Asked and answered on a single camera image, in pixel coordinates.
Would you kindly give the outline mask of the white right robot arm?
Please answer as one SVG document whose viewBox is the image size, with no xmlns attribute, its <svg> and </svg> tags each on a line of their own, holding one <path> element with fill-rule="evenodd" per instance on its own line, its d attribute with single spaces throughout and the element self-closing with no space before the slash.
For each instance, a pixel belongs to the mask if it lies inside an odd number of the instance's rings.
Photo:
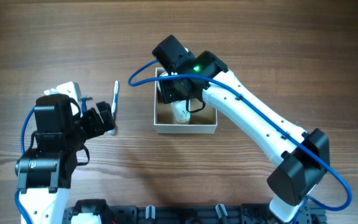
<svg viewBox="0 0 358 224">
<path fill-rule="evenodd" d="M 253 95 L 215 54 L 194 56 L 169 35 L 152 55 L 165 70 L 158 80 L 162 101 L 182 114 L 196 113 L 197 99 L 224 114 L 264 152 L 275 170 L 267 178 L 274 196 L 269 209 L 282 222 L 292 221 L 302 202 L 330 165 L 329 139 L 320 129 L 307 133 L 286 121 Z"/>
</svg>

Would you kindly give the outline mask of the round white cotton-swab tub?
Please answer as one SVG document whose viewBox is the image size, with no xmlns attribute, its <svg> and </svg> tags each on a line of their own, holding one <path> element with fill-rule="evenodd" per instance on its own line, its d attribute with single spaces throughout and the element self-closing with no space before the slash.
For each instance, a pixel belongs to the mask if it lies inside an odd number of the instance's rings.
<svg viewBox="0 0 358 224">
<path fill-rule="evenodd" d="M 159 75 L 159 77 L 167 77 L 167 76 L 169 76 L 169 74 L 167 72 L 163 72 L 162 74 Z M 160 81 L 157 81 L 157 88 L 158 88 L 158 91 L 161 93 Z"/>
</svg>

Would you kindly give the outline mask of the blue disposable razor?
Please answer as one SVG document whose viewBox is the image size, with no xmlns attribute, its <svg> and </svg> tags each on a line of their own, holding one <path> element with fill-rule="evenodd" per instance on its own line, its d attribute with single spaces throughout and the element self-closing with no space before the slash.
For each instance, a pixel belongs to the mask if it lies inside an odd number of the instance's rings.
<svg viewBox="0 0 358 224">
<path fill-rule="evenodd" d="M 92 97 L 90 97 L 89 95 L 83 95 L 80 97 L 81 100 L 81 111 L 85 112 L 87 110 L 87 105 L 86 105 L 86 101 L 87 100 L 91 100 Z"/>
</svg>

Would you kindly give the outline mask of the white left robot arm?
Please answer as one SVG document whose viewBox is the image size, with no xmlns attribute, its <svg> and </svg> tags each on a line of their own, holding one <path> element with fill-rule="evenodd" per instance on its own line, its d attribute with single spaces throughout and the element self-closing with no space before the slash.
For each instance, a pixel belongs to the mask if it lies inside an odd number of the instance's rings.
<svg viewBox="0 0 358 224">
<path fill-rule="evenodd" d="M 38 98 L 30 112 L 37 129 L 15 166 L 14 198 L 22 223 L 62 222 L 71 175 L 76 167 L 84 165 L 78 162 L 76 153 L 87 150 L 86 140 L 115 128 L 107 102 L 73 113 L 76 106 L 75 99 L 59 93 Z"/>
</svg>

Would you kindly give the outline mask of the blue white toothbrush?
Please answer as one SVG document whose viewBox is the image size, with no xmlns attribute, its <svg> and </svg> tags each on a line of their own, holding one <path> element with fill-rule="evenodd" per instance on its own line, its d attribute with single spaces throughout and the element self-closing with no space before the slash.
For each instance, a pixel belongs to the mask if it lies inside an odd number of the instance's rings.
<svg viewBox="0 0 358 224">
<path fill-rule="evenodd" d="M 114 119 L 116 119 L 118 93 L 119 93 L 119 81 L 116 80 L 114 82 L 112 108 L 111 108 L 111 114 Z"/>
</svg>

